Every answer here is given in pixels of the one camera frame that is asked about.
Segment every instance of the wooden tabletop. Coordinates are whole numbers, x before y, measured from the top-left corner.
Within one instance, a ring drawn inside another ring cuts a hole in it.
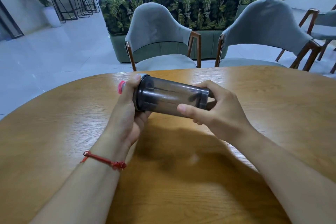
[[[336,182],[336,81],[267,66],[151,71],[235,92],[261,133]],[[0,223],[27,223],[99,137],[132,73],[70,82],[0,121]],[[152,114],[123,171],[107,223],[288,223],[251,164],[206,126]]]

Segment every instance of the bottle cap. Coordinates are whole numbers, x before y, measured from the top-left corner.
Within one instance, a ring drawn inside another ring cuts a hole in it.
[[[121,81],[118,85],[118,94],[121,95],[121,93],[123,92],[123,85],[124,85],[125,81]]]

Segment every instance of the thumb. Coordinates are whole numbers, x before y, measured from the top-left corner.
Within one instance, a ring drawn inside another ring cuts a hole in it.
[[[136,74],[132,79],[126,82],[123,88],[123,91],[121,93],[121,96],[120,96],[122,101],[125,101],[125,102],[132,101],[133,93],[135,89],[137,88],[137,86],[139,86],[140,80],[141,80],[141,75]]]
[[[177,110],[188,118],[207,124],[209,111],[186,104],[179,104]]]

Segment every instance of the tumbler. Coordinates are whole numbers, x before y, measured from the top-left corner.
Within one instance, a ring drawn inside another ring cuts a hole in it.
[[[121,81],[118,86],[119,94],[121,94],[124,85],[125,82]],[[184,117],[177,110],[179,104],[206,109],[208,97],[209,89],[145,74],[141,76],[140,84],[134,91],[133,103],[137,111],[151,111]]]

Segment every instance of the chair seat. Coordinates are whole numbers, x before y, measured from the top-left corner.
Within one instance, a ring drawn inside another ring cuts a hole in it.
[[[140,61],[135,67],[137,71],[153,71],[196,68],[196,64],[186,55],[168,54]]]
[[[244,59],[244,58],[225,58],[219,63],[220,67],[233,67],[233,66],[278,66],[285,67],[277,62],[257,60],[257,59]]]
[[[310,35],[318,40],[334,40],[336,39],[336,27],[314,25]]]

